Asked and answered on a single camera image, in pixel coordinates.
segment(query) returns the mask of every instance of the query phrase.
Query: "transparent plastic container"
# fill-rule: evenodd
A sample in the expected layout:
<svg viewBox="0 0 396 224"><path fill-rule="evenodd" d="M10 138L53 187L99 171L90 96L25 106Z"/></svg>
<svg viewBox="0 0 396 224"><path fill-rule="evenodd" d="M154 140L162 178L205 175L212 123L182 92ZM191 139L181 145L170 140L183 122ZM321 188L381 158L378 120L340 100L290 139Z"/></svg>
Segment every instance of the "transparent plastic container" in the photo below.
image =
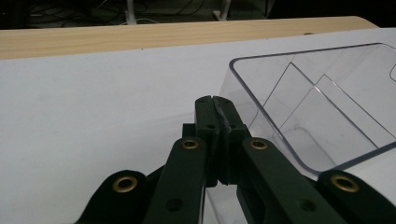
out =
<svg viewBox="0 0 396 224"><path fill-rule="evenodd" d="M238 58L220 96L315 177L396 147L395 64L383 44Z"/></svg>

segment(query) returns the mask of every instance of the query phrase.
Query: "brass ring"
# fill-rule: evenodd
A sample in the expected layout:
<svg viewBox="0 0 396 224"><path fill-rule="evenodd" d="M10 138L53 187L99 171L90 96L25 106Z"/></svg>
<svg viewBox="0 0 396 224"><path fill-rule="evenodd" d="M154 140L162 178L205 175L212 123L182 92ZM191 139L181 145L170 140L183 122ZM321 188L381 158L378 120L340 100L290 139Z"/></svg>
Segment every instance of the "brass ring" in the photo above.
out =
<svg viewBox="0 0 396 224"><path fill-rule="evenodd" d="M127 175L117 178L116 181L114 181L113 183L113 189L117 193L126 193L133 190L136 187L136 185L137 185L137 179L131 175Z"/></svg>
<svg viewBox="0 0 396 224"><path fill-rule="evenodd" d="M360 189L355 181L344 175L333 175L331 181L337 188L346 192L355 193Z"/></svg>
<svg viewBox="0 0 396 224"><path fill-rule="evenodd" d="M256 149L266 149L268 145L266 142L262 141L261 139L253 139L250 142L250 146Z"/></svg>
<svg viewBox="0 0 396 224"><path fill-rule="evenodd" d="M195 148L198 148L199 143L195 140L188 139L188 140L183 141L183 143L181 145L186 149L195 149Z"/></svg>

